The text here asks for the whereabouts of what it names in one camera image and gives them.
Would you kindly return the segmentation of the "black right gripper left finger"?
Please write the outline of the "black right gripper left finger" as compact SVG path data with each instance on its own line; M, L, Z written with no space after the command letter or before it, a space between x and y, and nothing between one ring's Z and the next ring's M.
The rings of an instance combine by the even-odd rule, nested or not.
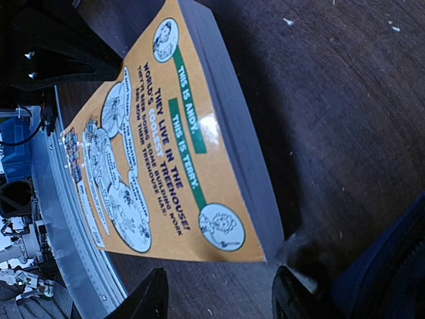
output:
M166 319L168 303L167 273L163 268L153 268L137 288L106 318Z

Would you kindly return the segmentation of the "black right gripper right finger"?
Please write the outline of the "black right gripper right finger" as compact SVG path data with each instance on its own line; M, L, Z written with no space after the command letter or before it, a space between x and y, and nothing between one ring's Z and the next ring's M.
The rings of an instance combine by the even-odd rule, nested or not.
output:
M280 266L272 283L273 318L328 318L329 311L294 276Z

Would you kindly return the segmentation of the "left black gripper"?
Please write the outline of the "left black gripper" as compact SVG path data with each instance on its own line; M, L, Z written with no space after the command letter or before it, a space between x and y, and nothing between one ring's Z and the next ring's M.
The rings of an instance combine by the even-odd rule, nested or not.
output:
M1 2L1 107L35 104L32 92L69 82L113 81L122 58L72 1Z

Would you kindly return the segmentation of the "navy blue backpack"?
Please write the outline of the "navy blue backpack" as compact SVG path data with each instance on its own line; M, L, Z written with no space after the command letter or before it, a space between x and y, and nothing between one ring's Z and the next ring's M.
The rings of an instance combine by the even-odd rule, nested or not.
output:
M424 196L333 283L345 318L424 317Z

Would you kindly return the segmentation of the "orange comic paperback book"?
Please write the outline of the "orange comic paperback book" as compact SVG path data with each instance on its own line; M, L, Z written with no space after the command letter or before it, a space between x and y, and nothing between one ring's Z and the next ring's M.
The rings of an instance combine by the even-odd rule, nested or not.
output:
M280 213L212 12L162 1L62 133L97 249L178 261L267 261Z

